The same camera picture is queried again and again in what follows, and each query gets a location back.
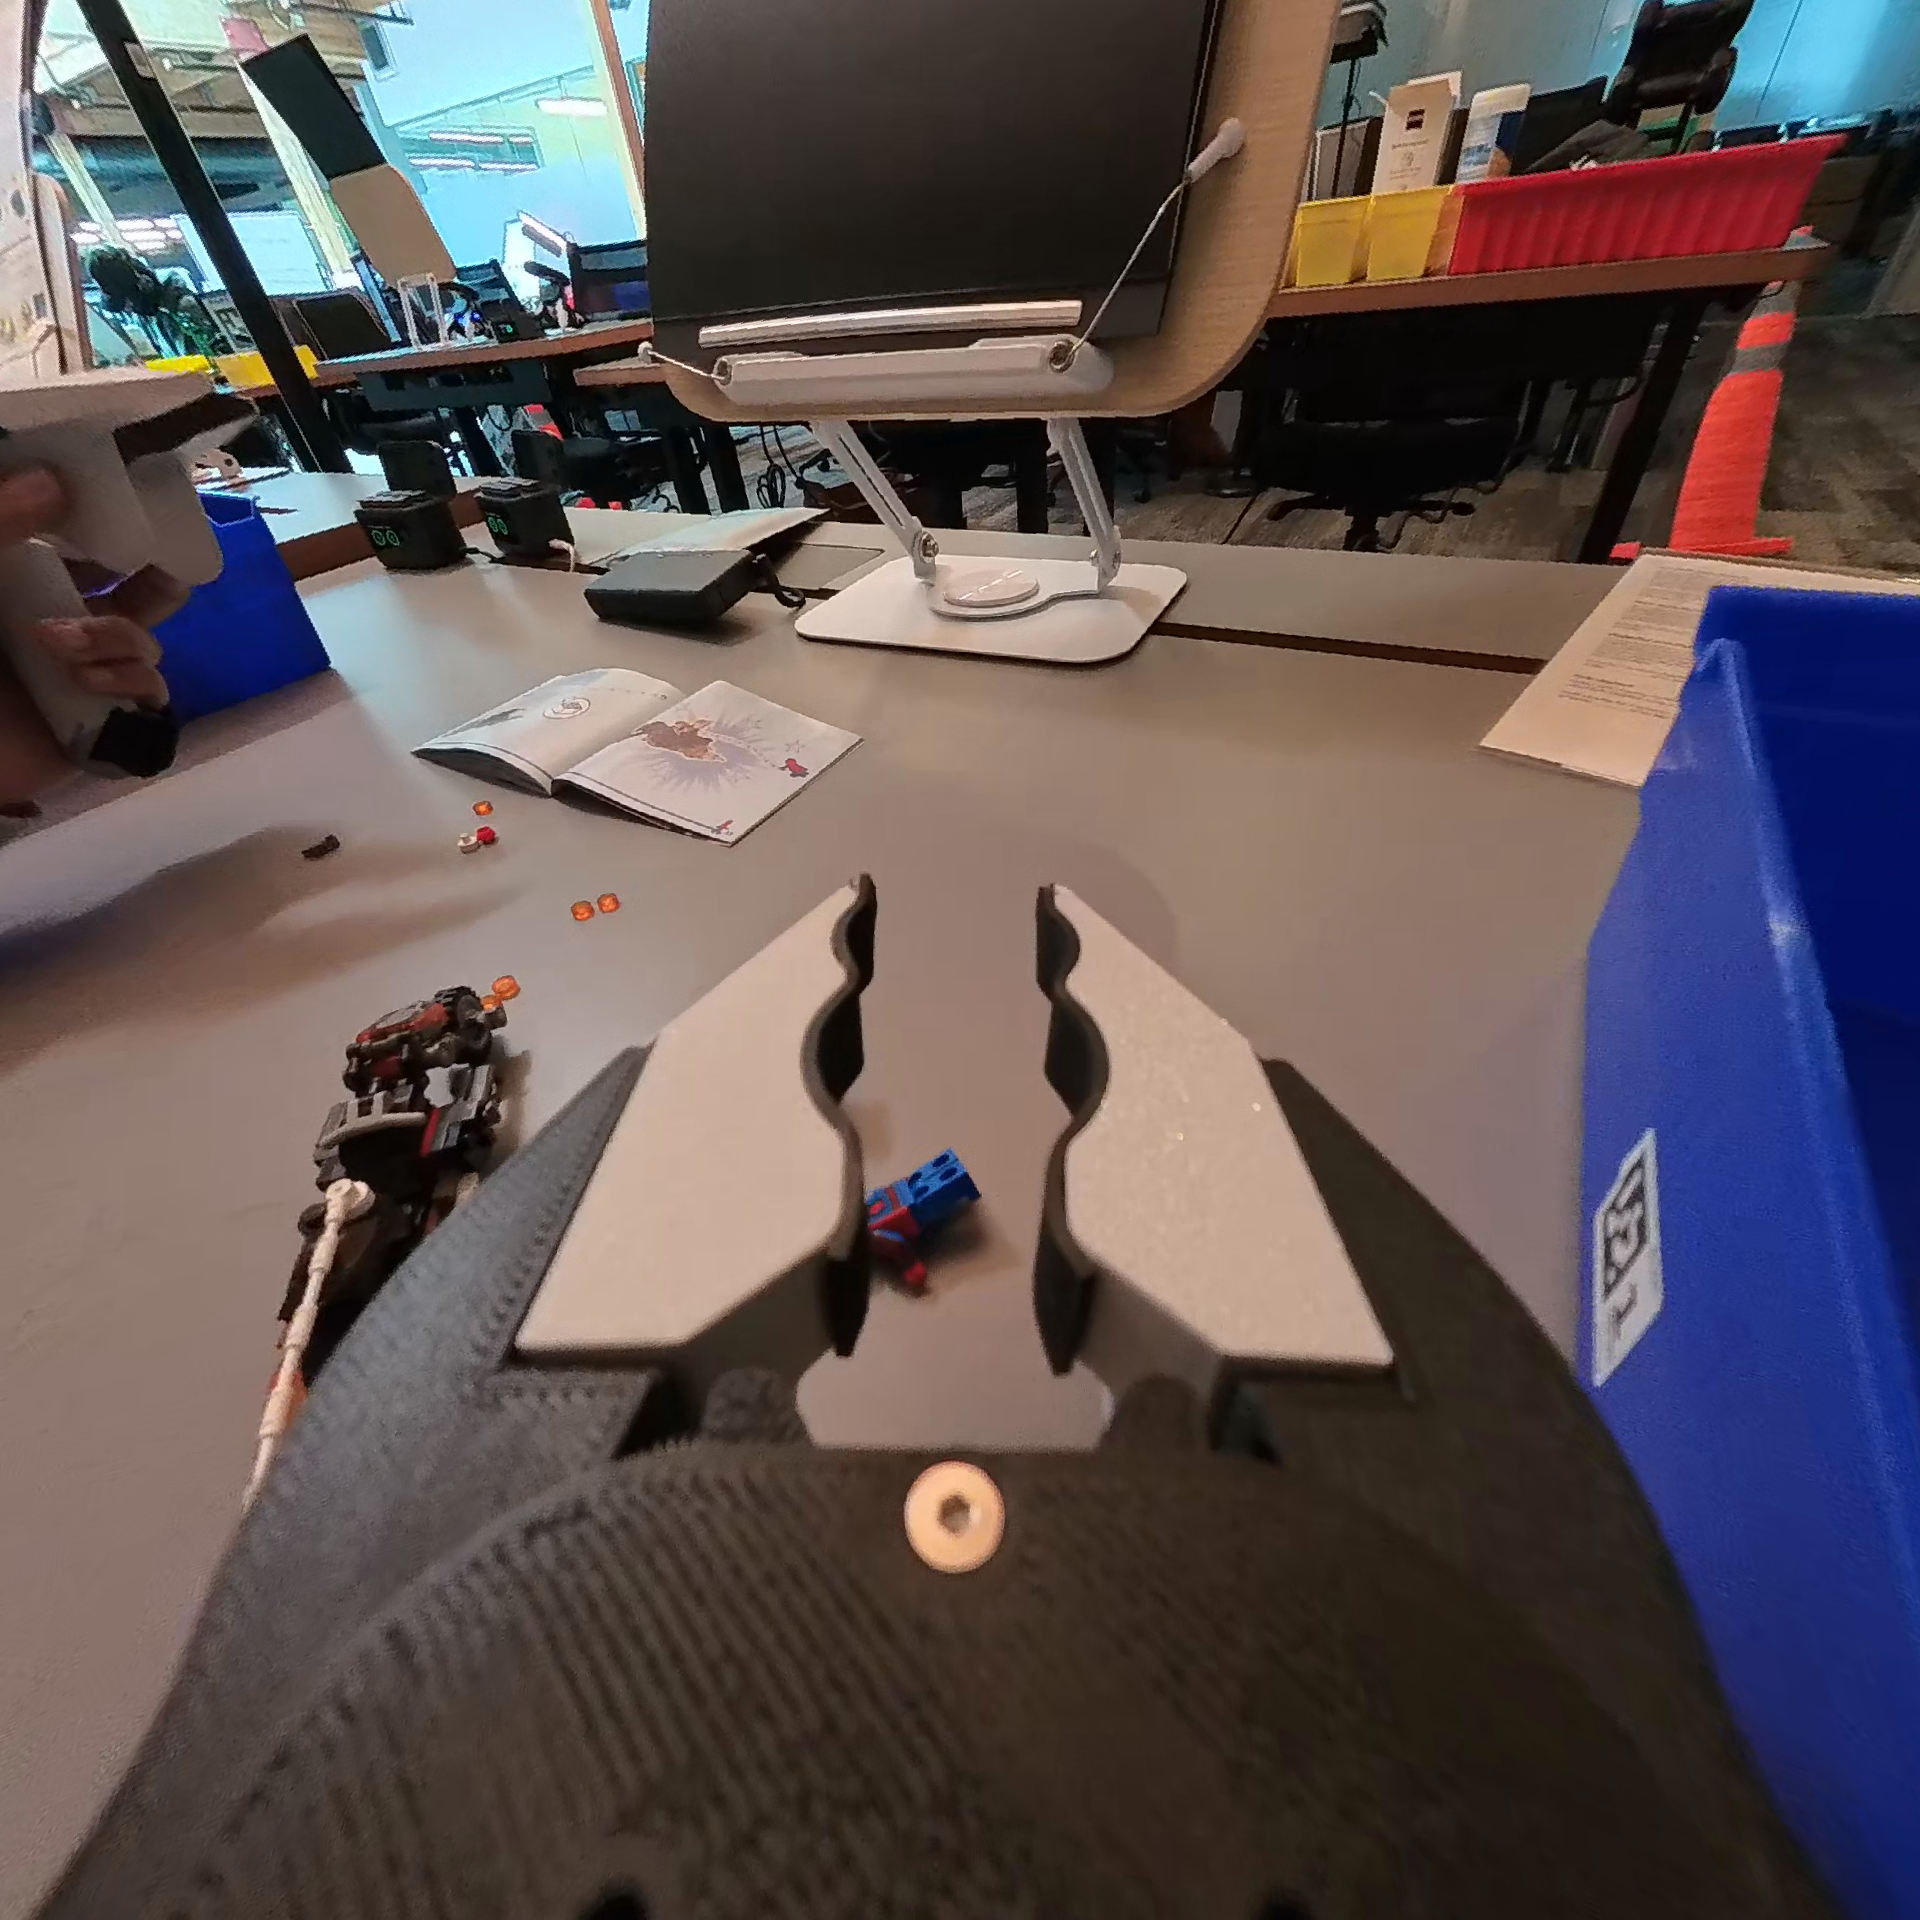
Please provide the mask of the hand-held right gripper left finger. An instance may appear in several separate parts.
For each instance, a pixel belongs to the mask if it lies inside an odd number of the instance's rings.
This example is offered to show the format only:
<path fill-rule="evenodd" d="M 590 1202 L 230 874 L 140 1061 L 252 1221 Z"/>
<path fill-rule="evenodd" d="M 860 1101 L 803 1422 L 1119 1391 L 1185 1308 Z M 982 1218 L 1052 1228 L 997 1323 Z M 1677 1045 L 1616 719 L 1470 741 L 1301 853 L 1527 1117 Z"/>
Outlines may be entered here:
<path fill-rule="evenodd" d="M 545 1365 L 809 1369 L 870 1306 L 861 1141 L 878 894 L 856 876 L 656 1036 L 518 1323 Z"/>

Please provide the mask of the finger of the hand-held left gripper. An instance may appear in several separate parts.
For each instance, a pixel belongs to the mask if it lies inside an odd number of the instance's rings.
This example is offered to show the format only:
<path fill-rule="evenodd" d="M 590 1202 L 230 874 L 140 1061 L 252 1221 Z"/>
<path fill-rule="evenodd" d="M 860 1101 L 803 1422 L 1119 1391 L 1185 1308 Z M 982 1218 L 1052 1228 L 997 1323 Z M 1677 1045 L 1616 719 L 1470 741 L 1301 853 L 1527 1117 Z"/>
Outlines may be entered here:
<path fill-rule="evenodd" d="M 252 399 L 200 372 L 96 367 L 3 389 L 3 435 L 109 433 L 125 459 L 221 447 L 255 421 Z"/>

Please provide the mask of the black office chair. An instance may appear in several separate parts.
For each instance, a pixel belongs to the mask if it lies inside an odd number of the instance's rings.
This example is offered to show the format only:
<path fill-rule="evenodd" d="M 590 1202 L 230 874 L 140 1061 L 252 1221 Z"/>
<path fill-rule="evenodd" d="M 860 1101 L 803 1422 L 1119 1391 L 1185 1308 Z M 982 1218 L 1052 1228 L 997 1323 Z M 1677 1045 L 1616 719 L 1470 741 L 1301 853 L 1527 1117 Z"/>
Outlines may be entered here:
<path fill-rule="evenodd" d="M 1600 118 L 1631 133 L 1651 124 L 1653 137 L 1668 133 L 1668 150 L 1679 154 L 1693 122 L 1731 89 L 1736 36 L 1753 10 L 1753 3 L 1640 4 Z"/>
<path fill-rule="evenodd" d="M 1409 522 L 1475 517 L 1533 429 L 1537 383 L 1502 348 L 1400 311 L 1271 319 L 1253 477 L 1269 522 L 1343 519 L 1343 551 L 1380 554 Z"/>

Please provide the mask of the red plastic bin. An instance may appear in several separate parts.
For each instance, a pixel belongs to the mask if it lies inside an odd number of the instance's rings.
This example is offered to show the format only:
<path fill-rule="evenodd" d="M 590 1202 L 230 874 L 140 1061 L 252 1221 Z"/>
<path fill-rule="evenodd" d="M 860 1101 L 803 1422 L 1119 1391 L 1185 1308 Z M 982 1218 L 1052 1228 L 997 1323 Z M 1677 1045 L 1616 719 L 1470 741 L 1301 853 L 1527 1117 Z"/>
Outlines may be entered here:
<path fill-rule="evenodd" d="M 1781 249 L 1844 135 L 1621 161 L 1459 190 L 1449 274 Z"/>

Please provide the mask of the yellow plastic bin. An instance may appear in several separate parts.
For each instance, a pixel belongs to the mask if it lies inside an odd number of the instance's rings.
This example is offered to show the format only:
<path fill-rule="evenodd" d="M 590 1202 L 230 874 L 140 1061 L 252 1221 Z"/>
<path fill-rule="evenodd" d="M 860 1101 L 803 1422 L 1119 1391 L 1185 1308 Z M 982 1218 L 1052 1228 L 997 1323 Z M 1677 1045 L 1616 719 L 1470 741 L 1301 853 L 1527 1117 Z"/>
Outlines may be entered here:
<path fill-rule="evenodd" d="M 1329 290 L 1367 274 L 1373 198 L 1305 198 L 1294 213 L 1284 285 Z"/>
<path fill-rule="evenodd" d="M 1459 220 L 1459 188 L 1452 183 L 1369 197 L 1361 279 L 1397 283 L 1449 277 Z"/>

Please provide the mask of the silver monitor stand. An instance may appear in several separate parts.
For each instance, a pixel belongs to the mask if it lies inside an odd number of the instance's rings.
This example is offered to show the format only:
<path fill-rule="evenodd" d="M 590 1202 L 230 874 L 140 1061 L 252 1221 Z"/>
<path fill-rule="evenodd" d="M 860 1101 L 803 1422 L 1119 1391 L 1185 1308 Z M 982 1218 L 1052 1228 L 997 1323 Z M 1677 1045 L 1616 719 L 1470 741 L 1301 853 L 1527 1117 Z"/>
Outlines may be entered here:
<path fill-rule="evenodd" d="M 870 305 L 696 326 L 692 365 L 743 417 L 800 418 L 901 541 L 796 620 L 814 642 L 1025 665 L 1127 658 L 1180 597 L 1175 566 L 1125 563 L 1083 399 L 1113 381 L 1075 297 Z M 947 557 L 856 435 L 856 421 L 1028 418 L 1083 515 L 1088 561 Z"/>

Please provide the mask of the orange traffic cone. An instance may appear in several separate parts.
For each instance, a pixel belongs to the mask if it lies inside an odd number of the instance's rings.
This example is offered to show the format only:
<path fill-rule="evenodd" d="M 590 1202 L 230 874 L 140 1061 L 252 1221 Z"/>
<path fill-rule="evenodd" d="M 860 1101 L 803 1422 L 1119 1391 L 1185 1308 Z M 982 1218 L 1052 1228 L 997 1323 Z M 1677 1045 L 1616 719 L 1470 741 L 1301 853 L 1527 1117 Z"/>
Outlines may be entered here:
<path fill-rule="evenodd" d="M 1760 502 L 1796 325 L 1796 285 L 1777 283 L 1741 322 L 1735 355 L 1708 399 L 1677 495 L 1670 554 L 1785 561 L 1791 540 L 1760 534 Z"/>

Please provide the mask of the lego instruction booklet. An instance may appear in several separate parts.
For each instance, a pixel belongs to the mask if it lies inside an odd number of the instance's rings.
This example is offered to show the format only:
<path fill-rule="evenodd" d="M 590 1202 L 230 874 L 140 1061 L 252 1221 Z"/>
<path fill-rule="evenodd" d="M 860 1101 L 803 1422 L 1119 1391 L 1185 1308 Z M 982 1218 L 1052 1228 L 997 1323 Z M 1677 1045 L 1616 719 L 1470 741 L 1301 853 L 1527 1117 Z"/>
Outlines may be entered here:
<path fill-rule="evenodd" d="M 423 741 L 421 762 L 732 846 L 860 747 L 860 734 L 727 684 L 628 668 L 545 679 Z"/>

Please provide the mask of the black tan cardboard panel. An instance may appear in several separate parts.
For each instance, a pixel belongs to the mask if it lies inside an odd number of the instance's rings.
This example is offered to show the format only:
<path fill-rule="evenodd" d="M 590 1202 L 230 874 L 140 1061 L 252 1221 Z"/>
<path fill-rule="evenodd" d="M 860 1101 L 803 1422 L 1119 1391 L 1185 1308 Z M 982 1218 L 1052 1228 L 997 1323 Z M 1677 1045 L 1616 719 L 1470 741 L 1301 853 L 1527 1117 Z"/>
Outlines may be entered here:
<path fill-rule="evenodd" d="M 243 77 L 293 130 L 369 267 L 398 287 L 452 283 L 456 269 L 415 188 L 393 167 L 309 36 L 243 55 Z"/>

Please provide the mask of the background desk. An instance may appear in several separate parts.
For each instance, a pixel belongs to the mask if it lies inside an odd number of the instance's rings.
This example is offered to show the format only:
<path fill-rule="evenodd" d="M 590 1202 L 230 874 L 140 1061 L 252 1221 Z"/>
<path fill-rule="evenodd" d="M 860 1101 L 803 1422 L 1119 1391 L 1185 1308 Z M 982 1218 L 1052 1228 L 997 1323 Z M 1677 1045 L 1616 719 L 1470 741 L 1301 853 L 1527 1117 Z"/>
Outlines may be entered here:
<path fill-rule="evenodd" d="M 587 367 L 631 362 L 653 339 L 649 319 L 611 319 L 517 342 L 435 342 L 327 358 L 311 374 L 317 389 L 357 389 L 374 417 L 443 417 L 452 421 L 467 471 L 503 476 L 484 417 L 513 418 L 543 409 L 572 429 Z"/>

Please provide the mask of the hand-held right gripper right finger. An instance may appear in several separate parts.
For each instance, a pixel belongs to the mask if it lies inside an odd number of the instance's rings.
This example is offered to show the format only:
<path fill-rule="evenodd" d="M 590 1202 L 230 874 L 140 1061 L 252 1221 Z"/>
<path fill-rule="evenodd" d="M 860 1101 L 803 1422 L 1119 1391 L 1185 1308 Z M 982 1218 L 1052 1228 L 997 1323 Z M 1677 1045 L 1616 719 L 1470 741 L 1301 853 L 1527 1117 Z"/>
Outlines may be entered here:
<path fill-rule="evenodd" d="M 1247 1038 L 1075 889 L 1035 906 L 1056 1375 L 1387 1375 L 1395 1357 Z"/>

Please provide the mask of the blue red lego minifigure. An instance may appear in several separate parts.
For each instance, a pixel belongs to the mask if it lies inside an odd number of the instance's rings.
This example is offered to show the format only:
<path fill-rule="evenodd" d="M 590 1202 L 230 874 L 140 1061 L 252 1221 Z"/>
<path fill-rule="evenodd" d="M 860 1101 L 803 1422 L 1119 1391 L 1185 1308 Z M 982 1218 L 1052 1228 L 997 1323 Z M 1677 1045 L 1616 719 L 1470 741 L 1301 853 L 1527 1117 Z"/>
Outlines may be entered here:
<path fill-rule="evenodd" d="M 927 1247 L 980 1199 L 972 1171 L 947 1149 L 867 1196 L 867 1243 L 883 1276 L 921 1299 Z"/>

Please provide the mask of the printed paper sheet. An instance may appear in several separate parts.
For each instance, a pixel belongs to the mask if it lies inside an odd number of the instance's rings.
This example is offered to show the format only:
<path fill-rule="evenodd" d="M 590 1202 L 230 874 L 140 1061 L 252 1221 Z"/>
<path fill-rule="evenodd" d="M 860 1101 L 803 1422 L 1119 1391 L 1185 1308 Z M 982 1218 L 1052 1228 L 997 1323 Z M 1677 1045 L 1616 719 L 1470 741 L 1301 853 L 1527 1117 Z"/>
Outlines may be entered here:
<path fill-rule="evenodd" d="M 1812 588 L 1801 566 L 1633 561 L 1480 738 L 1487 755 L 1640 789 L 1668 738 L 1716 588 Z"/>

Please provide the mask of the white cardboard box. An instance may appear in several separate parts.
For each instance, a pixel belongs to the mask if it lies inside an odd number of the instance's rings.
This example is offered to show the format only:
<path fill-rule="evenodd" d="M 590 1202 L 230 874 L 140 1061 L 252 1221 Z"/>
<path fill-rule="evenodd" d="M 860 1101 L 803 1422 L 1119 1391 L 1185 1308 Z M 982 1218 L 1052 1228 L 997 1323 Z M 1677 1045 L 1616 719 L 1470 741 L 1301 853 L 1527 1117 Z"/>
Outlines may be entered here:
<path fill-rule="evenodd" d="M 1454 185 L 1487 183 L 1516 172 L 1529 99 L 1527 82 L 1475 91 L 1460 130 Z"/>
<path fill-rule="evenodd" d="M 1372 197 L 1438 185 L 1459 101 L 1460 70 L 1405 81 L 1382 97 Z"/>

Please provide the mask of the black red lego motorcycle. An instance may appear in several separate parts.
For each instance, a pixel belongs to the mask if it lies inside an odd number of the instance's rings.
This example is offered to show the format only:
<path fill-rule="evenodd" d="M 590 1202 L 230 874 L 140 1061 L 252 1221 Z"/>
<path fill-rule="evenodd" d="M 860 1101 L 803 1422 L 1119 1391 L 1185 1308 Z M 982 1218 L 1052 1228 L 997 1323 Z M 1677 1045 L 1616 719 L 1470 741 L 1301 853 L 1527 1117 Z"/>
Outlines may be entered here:
<path fill-rule="evenodd" d="M 311 1385 L 359 1315 L 486 1171 L 503 1114 L 507 1004 L 448 987 L 381 1014 L 345 1050 L 343 1087 L 313 1147 L 317 1188 L 353 1180 L 369 1210 L 343 1228 L 300 1379 Z"/>

